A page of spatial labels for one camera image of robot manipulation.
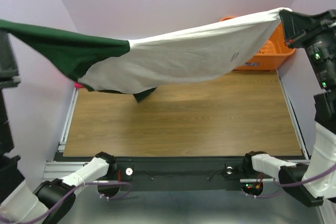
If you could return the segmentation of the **white green-sleeved t-shirt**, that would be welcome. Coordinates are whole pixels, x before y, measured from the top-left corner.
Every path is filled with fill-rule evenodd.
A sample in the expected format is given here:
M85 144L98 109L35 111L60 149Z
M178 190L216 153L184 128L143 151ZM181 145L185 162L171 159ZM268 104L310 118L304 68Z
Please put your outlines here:
M250 60L280 24L284 7L157 36L120 40L1 21L10 34L89 91L131 94L217 79Z

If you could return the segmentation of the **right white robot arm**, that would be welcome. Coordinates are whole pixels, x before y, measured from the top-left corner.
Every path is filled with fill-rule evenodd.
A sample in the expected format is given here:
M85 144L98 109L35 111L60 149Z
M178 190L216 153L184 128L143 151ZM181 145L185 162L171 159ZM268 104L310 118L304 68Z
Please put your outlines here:
M293 163L265 152L249 152L241 170L262 173L307 207L335 202L335 10L307 15L280 11L286 45L303 48L323 93L314 96L316 141L309 164Z

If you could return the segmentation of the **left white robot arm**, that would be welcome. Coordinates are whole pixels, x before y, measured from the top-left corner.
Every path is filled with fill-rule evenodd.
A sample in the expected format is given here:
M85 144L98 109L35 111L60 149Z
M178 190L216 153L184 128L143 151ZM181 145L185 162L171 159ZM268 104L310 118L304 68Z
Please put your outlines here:
M44 181L35 189L18 168L4 97L1 97L1 222L57 223L71 209L77 196L99 178L113 178L117 172L113 156L101 152L89 163L63 178Z

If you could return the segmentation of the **orange plastic basket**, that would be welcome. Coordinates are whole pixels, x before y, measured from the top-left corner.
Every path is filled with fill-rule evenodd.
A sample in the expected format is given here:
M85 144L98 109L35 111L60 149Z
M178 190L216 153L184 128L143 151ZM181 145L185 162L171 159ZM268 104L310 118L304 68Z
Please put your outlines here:
M296 49L288 48L285 45L284 31L282 23L280 23L260 50L235 70L273 71L279 68L295 51Z

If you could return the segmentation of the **folded pink t-shirt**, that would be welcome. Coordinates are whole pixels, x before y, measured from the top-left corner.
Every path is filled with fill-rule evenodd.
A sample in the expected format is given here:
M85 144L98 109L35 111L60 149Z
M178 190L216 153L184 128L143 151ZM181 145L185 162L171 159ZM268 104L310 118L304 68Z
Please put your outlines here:
M83 88L84 86L79 83L74 83L75 88Z

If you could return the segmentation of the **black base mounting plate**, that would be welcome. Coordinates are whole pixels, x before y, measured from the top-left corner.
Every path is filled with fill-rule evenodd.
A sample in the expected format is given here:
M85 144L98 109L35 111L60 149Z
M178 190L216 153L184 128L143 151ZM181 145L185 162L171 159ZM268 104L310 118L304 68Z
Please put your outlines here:
M133 191L240 190L255 182L246 174L243 157L118 157L115 172L106 177L132 184Z

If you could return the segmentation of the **aluminium table frame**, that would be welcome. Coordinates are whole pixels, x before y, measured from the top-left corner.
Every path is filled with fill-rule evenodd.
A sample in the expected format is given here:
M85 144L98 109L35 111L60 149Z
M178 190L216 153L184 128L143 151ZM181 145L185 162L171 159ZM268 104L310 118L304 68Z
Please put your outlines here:
M233 71L212 81L161 86L142 102L77 89L65 149L46 165L44 178L69 175L99 152L117 159L264 151L304 162L314 145L313 96L320 91L310 67ZM263 184L255 199L242 185L232 191L133 191L123 182L111 201L88 186L61 222L324 223L318 207L302 205L268 177Z

